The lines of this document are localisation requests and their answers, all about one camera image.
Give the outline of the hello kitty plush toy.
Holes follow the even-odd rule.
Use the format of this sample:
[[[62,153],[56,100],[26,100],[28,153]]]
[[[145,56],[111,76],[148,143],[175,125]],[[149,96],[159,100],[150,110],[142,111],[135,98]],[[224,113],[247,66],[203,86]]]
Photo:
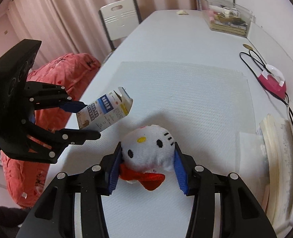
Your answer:
[[[165,175],[157,170],[174,170],[175,140],[158,125],[143,126],[121,140],[123,162],[119,176],[128,183],[139,182],[146,190],[157,189]]]

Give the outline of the small blue white carton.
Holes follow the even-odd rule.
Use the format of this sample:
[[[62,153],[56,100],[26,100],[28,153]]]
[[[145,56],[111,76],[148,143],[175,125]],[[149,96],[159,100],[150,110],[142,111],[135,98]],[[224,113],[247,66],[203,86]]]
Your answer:
[[[126,117],[133,105],[133,99],[123,87],[111,91],[85,106],[76,114],[80,130],[102,132]]]

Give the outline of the grey woven table mat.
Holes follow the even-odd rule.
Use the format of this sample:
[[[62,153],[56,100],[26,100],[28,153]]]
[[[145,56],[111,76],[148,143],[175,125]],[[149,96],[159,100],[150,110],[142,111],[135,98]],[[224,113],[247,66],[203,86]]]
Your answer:
[[[239,134],[256,130],[247,77],[220,67],[172,62],[122,62],[103,67],[82,100],[85,103],[123,87],[134,100],[128,116],[87,142],[89,152],[109,154],[130,131],[159,125],[170,131],[183,153],[213,173],[239,167]],[[120,180],[103,198],[110,237],[184,237],[193,199],[179,189],[174,173],[150,192]]]

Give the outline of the pink floral bedding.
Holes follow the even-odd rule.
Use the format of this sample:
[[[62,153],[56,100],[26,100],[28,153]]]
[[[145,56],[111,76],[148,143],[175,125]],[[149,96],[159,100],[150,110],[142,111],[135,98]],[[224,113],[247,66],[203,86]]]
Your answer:
[[[33,70],[27,80],[64,86],[67,94],[78,101],[100,68],[99,60],[90,54],[68,53]],[[54,132],[64,128],[70,116],[60,108],[39,110],[35,113],[36,125]],[[43,193],[49,165],[14,160],[4,152],[1,158],[11,198],[21,208],[33,207]]]

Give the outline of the white paper sheets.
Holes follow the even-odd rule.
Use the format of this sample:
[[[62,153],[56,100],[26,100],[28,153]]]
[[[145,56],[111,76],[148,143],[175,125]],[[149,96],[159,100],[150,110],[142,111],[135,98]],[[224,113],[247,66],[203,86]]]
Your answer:
[[[237,173],[262,205],[269,195],[269,166],[262,135],[239,133]]]

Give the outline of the white wooden chair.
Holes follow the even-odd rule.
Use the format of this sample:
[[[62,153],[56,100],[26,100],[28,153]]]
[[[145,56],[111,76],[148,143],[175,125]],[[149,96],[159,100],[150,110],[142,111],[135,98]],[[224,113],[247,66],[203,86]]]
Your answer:
[[[100,8],[99,16],[112,51],[115,40],[126,38],[142,22],[137,0],[120,0]]]

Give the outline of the stack of open books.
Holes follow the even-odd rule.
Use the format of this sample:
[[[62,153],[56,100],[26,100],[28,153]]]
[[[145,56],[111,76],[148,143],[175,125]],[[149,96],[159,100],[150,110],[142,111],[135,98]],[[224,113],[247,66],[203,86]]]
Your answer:
[[[266,215],[277,237],[293,228],[293,126],[268,114],[260,123],[269,167]]]

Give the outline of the pink white small appliance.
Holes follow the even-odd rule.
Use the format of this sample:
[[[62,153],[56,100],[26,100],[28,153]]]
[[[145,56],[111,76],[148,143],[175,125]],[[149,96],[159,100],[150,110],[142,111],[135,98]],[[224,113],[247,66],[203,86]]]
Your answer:
[[[285,77],[276,67],[266,64],[265,69],[257,77],[257,80],[268,92],[280,99],[285,99],[287,91]]]

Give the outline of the clear acrylic organizer box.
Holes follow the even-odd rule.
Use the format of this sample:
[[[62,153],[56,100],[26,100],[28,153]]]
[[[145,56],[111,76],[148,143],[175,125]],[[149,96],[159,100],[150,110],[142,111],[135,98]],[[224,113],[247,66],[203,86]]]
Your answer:
[[[212,31],[246,37],[253,12],[236,3],[225,0],[200,0],[203,17]]]

